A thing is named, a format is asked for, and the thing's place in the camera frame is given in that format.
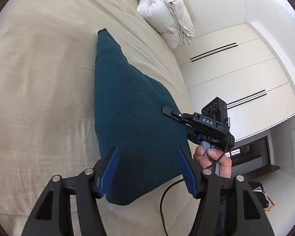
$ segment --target folded duvet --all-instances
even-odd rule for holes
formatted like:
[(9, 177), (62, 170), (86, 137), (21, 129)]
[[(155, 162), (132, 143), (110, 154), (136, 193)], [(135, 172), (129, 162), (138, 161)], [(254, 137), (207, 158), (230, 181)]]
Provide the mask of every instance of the folded duvet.
[(183, 0), (140, 0), (136, 9), (174, 49), (194, 39), (194, 26)]

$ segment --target white comforter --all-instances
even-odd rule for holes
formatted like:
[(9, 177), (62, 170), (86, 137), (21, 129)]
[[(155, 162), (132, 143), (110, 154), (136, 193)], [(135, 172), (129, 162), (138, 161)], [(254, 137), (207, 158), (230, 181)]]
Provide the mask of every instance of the white comforter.
[[(163, 83), (193, 112), (164, 40), (136, 11), (137, 0), (10, 0), (0, 13), (0, 223), (20, 236), (53, 175), (76, 176), (99, 159), (94, 130), (97, 31), (107, 28), (129, 63)], [(161, 236), (167, 182), (128, 206), (98, 206), (107, 235)], [(164, 199), (170, 236), (187, 235), (197, 201), (185, 184)], [(79, 236), (76, 207), (72, 206)]]
[(194, 26), (183, 0), (140, 0), (137, 11), (161, 35), (169, 48), (189, 45)]

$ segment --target finger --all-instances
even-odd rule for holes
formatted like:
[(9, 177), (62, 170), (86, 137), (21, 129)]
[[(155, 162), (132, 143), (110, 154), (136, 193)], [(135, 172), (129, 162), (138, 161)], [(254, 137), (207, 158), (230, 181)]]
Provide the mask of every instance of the finger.
[[(208, 149), (207, 153), (213, 160), (217, 160), (223, 154), (222, 151), (216, 149)], [(224, 167), (231, 167), (231, 159), (226, 155), (223, 155), (223, 157), (219, 160), (219, 163)]]
[(198, 145), (197, 148), (196, 148), (196, 154), (197, 155), (200, 155), (200, 156), (203, 156), (205, 153), (205, 149), (203, 146), (201, 145)]
[(212, 164), (203, 155), (197, 155), (197, 153), (194, 153), (194, 159), (197, 160), (203, 168), (206, 168)]

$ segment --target black cable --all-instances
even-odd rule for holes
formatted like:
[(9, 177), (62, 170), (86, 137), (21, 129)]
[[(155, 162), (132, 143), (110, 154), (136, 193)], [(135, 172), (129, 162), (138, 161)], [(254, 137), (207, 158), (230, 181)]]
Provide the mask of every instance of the black cable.
[[(226, 143), (226, 147), (225, 147), (223, 153), (220, 155), (220, 157), (215, 162), (213, 162), (210, 166), (206, 167), (206, 169), (211, 168), (214, 164), (216, 164), (217, 162), (219, 162), (220, 159), (222, 159), (222, 157), (224, 156), (224, 154), (227, 151), (229, 142), (230, 142), (230, 132), (228, 131), (227, 132), (227, 143)], [(161, 197), (161, 202), (159, 203), (159, 211), (161, 213), (163, 228), (164, 228), (164, 232), (165, 232), (166, 236), (169, 236), (169, 235), (168, 235), (168, 233), (166, 231), (165, 220), (164, 220), (164, 215), (163, 215), (163, 210), (162, 210), (162, 205), (163, 205), (164, 197), (165, 197), (166, 193), (169, 191), (169, 189), (171, 189), (173, 186), (175, 186), (175, 185), (177, 185), (177, 184), (179, 184), (179, 183), (181, 183), (183, 181), (184, 181), (184, 179), (180, 179), (180, 180), (172, 183), (169, 187), (167, 187), (166, 190), (164, 191), (162, 197)]]

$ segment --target gray handle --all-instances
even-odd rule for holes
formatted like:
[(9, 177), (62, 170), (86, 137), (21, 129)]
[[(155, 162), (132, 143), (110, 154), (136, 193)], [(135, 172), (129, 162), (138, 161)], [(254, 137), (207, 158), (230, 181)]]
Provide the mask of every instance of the gray handle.
[[(213, 159), (211, 159), (208, 154), (207, 154), (207, 150), (211, 147), (210, 144), (208, 142), (202, 141), (201, 145), (203, 146), (203, 148), (205, 149), (205, 154), (204, 157), (207, 158), (210, 162), (214, 162)], [(215, 172), (215, 174), (217, 174), (219, 176), (219, 163), (216, 163), (215, 165), (212, 166), (211, 170), (213, 172)]]

